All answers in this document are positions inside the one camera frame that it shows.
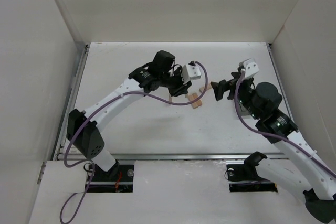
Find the white bracket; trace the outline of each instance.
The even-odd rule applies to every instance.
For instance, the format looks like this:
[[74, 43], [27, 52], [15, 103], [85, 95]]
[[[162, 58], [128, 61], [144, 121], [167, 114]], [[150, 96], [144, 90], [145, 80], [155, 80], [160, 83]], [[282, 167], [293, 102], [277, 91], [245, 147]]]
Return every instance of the white bracket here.
[[239, 67], [243, 67], [245, 69], [245, 80], [252, 78], [259, 72], [258, 64], [254, 59], [248, 59], [239, 63]]

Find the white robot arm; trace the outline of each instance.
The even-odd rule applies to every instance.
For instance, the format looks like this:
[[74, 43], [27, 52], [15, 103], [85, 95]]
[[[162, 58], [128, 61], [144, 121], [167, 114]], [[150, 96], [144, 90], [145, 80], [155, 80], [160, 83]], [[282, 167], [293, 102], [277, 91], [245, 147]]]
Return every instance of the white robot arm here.
[[[249, 59], [239, 64], [238, 72], [232, 73], [233, 79], [212, 82], [216, 100], [221, 100], [224, 92], [230, 91], [228, 99], [235, 100], [238, 117], [244, 126], [263, 135], [294, 163], [301, 174], [280, 167], [260, 152], [244, 160], [243, 173], [255, 180], [263, 178], [278, 184], [305, 203], [316, 219], [329, 223], [336, 218], [336, 174], [308, 145], [294, 122], [278, 109], [282, 96], [277, 88], [268, 82], [251, 87], [254, 87], [253, 76], [258, 71], [258, 65]], [[244, 122], [238, 102], [259, 120], [258, 130]]]
[[159, 87], [168, 88], [172, 97], [187, 94], [191, 81], [201, 78], [201, 70], [194, 62], [176, 66], [172, 54], [159, 51], [152, 62], [131, 72], [122, 85], [100, 102], [82, 112], [74, 109], [69, 114], [67, 138], [86, 159], [92, 160], [110, 177], [114, 176], [119, 163], [107, 150], [100, 133], [127, 106]]

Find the white wall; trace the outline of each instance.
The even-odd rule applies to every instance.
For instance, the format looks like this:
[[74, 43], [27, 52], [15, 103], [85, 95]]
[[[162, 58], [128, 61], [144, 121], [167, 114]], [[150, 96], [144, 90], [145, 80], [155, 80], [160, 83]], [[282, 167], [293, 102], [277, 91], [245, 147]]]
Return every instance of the white wall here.
[[0, 223], [28, 221], [76, 52], [54, 0], [0, 0]]
[[336, 0], [299, 0], [272, 45], [304, 136], [336, 169]]
[[60, 0], [86, 42], [273, 42], [297, 0]]

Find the wooden block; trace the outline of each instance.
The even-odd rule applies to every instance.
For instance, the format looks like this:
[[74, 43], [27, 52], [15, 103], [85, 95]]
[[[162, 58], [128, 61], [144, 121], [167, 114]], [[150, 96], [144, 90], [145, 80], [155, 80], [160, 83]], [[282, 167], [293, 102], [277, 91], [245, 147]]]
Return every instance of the wooden block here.
[[[201, 93], [203, 92], [204, 88], [205, 88], [205, 86], [203, 86], [203, 87], [201, 87], [201, 88], [199, 89]], [[209, 89], [212, 89], [210, 83], [208, 83], [208, 85], [207, 85], [207, 87], [206, 87], [206, 91], [208, 91]]]
[[[197, 93], [193, 93], [193, 97], [194, 97], [194, 100], [198, 98], [198, 94]], [[199, 99], [197, 102], [197, 105], [198, 106], [202, 106], [202, 101]]]
[[[188, 95], [188, 100], [189, 100], [190, 102], [194, 101], [194, 100], [195, 100], [195, 99], [194, 99], [194, 96], [193, 96], [192, 94], [191, 94], [191, 95]], [[191, 106], [193, 107], [193, 109], [198, 108], [198, 105], [197, 105], [196, 102], [192, 103]]]

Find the purple cable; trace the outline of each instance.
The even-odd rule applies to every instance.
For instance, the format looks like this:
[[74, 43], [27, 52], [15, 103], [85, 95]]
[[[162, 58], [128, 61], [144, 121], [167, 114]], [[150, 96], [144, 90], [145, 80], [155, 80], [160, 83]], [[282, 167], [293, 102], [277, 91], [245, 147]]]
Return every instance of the purple cable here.
[[93, 179], [93, 176], [94, 176], [94, 171], [95, 171], [95, 165], [93, 164], [93, 165], [92, 165], [92, 173], [91, 173], [91, 176], [90, 176], [90, 178], [89, 178], [88, 184], [86, 185], [85, 190], [84, 190], [84, 192], [83, 192], [83, 195], [82, 195], [82, 197], [80, 198], [80, 201], [79, 201], [78, 206], [77, 206], [77, 208], [76, 208], [76, 210], [75, 210], [75, 213], [72, 215], [71, 219], [70, 219], [68, 222], [64, 222], [63, 219], [62, 219], [63, 210], [64, 210], [65, 206], [67, 205], [67, 203], [69, 202], [69, 200], [71, 200], [72, 197], [73, 197], [74, 195], [78, 194], [78, 193], [73, 193], [73, 194], [72, 194], [72, 195], [71, 195], [71, 196], [64, 202], [64, 204], [63, 204], [63, 206], [62, 206], [62, 208], [61, 208], [61, 212], [59, 213], [59, 220], [60, 220], [61, 224], [69, 224], [69, 223], [71, 223], [71, 222], [74, 220], [74, 218], [76, 217], [76, 214], [77, 214], [77, 212], [78, 212], [78, 210], [79, 210], [79, 207], [80, 207], [80, 205], [82, 204], [82, 201], [84, 200], [84, 196], [85, 196], [85, 194], [87, 193], [87, 191], [89, 190], [90, 183], [92, 182], [92, 179]]
[[314, 161], [315, 164], [317, 164], [318, 166], [320, 166], [326, 173], [328, 173], [330, 176], [336, 178], [336, 174], [331, 170], [329, 169], [328, 167], [326, 167], [325, 165], [323, 165], [320, 161], [318, 161], [316, 158], [314, 157], [311, 157], [310, 154], [304, 150], [303, 148], [301, 148], [299, 145], [297, 145], [296, 143], [292, 142], [291, 140], [287, 139], [287, 138], [284, 138], [282, 136], [279, 136], [279, 135], [276, 135], [276, 134], [271, 134], [271, 133], [267, 133], [267, 132], [262, 132], [262, 131], [258, 131], [258, 130], [255, 130], [254, 128], [250, 127], [243, 119], [243, 117], [241, 116], [240, 114], [240, 111], [239, 111], [239, 103], [238, 103], [238, 90], [239, 90], [239, 87], [240, 87], [240, 84], [243, 82], [245, 78], [245, 72], [242, 71], [241, 72], [241, 76], [237, 82], [237, 87], [236, 87], [236, 90], [235, 90], [235, 98], [234, 98], [234, 101], [235, 101], [235, 108], [236, 108], [236, 112], [237, 112], [237, 115], [239, 117], [239, 120], [242, 122], [242, 124], [247, 127], [250, 131], [253, 131], [254, 133], [257, 133], [257, 134], [260, 134], [260, 135], [263, 135], [263, 136], [269, 136], [269, 137], [274, 137], [274, 138], [277, 138], [277, 139], [280, 139], [280, 140], [283, 140], [285, 141], [286, 143], [294, 146], [296, 149], [300, 150], [302, 153], [304, 153], [307, 157], [311, 158], [311, 160]]
[[[122, 97], [125, 96], [125, 95], [139, 94], [139, 95], [143, 95], [143, 96], [147, 96], [147, 97], [154, 98], [154, 99], [156, 99], [156, 100], [159, 100], [159, 101], [161, 101], [161, 102], [164, 102], [164, 103], [167, 103], [167, 104], [170, 104], [170, 105], [174, 105], [174, 106], [186, 106], [186, 105], [190, 105], [190, 104], [192, 104], [192, 103], [197, 102], [198, 100], [200, 100], [200, 99], [204, 96], [204, 94], [205, 94], [205, 92], [206, 92], [206, 88], [207, 88], [207, 86], [208, 86], [208, 74], [207, 74], [207, 72], [206, 72], [205, 67], [204, 67], [201, 63], [199, 63], [198, 61], [196, 61], [195, 63], [196, 63], [197, 65], [199, 65], [199, 66], [203, 69], [204, 76], [205, 76], [205, 87], [204, 87], [204, 89], [203, 89], [203, 92], [201, 93], [201, 95], [200, 95], [198, 98], [196, 98], [195, 100], [193, 100], [193, 101], [191, 101], [191, 102], [175, 103], [175, 102], [170, 102], [170, 101], [164, 100], [164, 99], [162, 99], [162, 98], [160, 98], [160, 97], [157, 97], [157, 96], [155, 96], [155, 95], [147, 94], [147, 93], [139, 92], [139, 91], [130, 91], [130, 92], [126, 92], [126, 93], [124, 93], [124, 94], [121, 94], [121, 95], [119, 95], [119, 96], [117, 96], [117, 97], [111, 99], [111, 100], [108, 101], [107, 103], [103, 104], [103, 105], [102, 105], [101, 107], [99, 107], [97, 110], [95, 110], [95, 111], [94, 111], [94, 112], [93, 112], [93, 113], [92, 113], [92, 114], [91, 114], [91, 115], [90, 115], [90, 116], [83, 122], [83, 124], [78, 128], [78, 130], [77, 130], [77, 131], [75, 132], [75, 134], [73, 135], [73, 137], [72, 137], [72, 139], [71, 139], [71, 141], [70, 141], [70, 143], [69, 143], [69, 145], [68, 145], [68, 147], [67, 147], [67, 149], [66, 149], [66, 151], [65, 151], [65, 153], [64, 153], [64, 160], [63, 160], [64, 165], [65, 165], [67, 168], [72, 168], [72, 167], [74, 167], [74, 166], [76, 166], [76, 165], [78, 165], [78, 164], [80, 164], [80, 163], [89, 161], [88, 159], [83, 159], [83, 160], [77, 161], [77, 162], [75, 162], [75, 163], [73, 163], [73, 164], [71, 164], [71, 165], [68, 164], [68, 155], [69, 155], [69, 152], [70, 152], [70, 149], [71, 149], [73, 143], [75, 142], [75, 140], [76, 140], [77, 137], [79, 136], [80, 132], [85, 128], [85, 126], [90, 122], [90, 120], [91, 120], [95, 115], [97, 115], [97, 114], [98, 114], [101, 110], [103, 110], [105, 107], [109, 106], [110, 104], [112, 104], [113, 102], [115, 102], [116, 100], [122, 98]], [[80, 207], [80, 205], [82, 204], [82, 201], [83, 201], [83, 199], [84, 199], [84, 196], [85, 196], [85, 194], [87, 193], [87, 191], [88, 191], [88, 189], [89, 189], [90, 183], [91, 183], [91, 181], [92, 181], [92, 179], [93, 179], [94, 171], [95, 171], [95, 170], [92, 171], [92, 175], [90, 176], [90, 179], [89, 179], [89, 181], [88, 181], [88, 184], [87, 184], [87, 186], [86, 186], [86, 188], [85, 188], [85, 190], [84, 190], [84, 193], [83, 193], [83, 195], [82, 195], [82, 198], [81, 198], [80, 201], [79, 201], [79, 204], [78, 204], [78, 206], [77, 206], [77, 208], [76, 208], [76, 210], [75, 210], [75, 213], [73, 214], [73, 216], [71, 217], [71, 219], [70, 219], [68, 222], [63, 222], [63, 220], [62, 220], [62, 213], [63, 213], [63, 210], [64, 210], [66, 204], [67, 204], [67, 203], [69, 202], [69, 200], [70, 200], [74, 195], [76, 195], [77, 193], [72, 194], [72, 195], [66, 200], [66, 202], [64, 203], [64, 205], [62, 206], [62, 209], [61, 209], [61, 212], [60, 212], [60, 215], [59, 215], [59, 219], [60, 219], [61, 224], [69, 224], [69, 223], [71, 223], [71, 222], [73, 221], [73, 219], [75, 218], [75, 216], [76, 216], [76, 214], [77, 214], [77, 212], [78, 212], [78, 210], [79, 210], [79, 207]]]

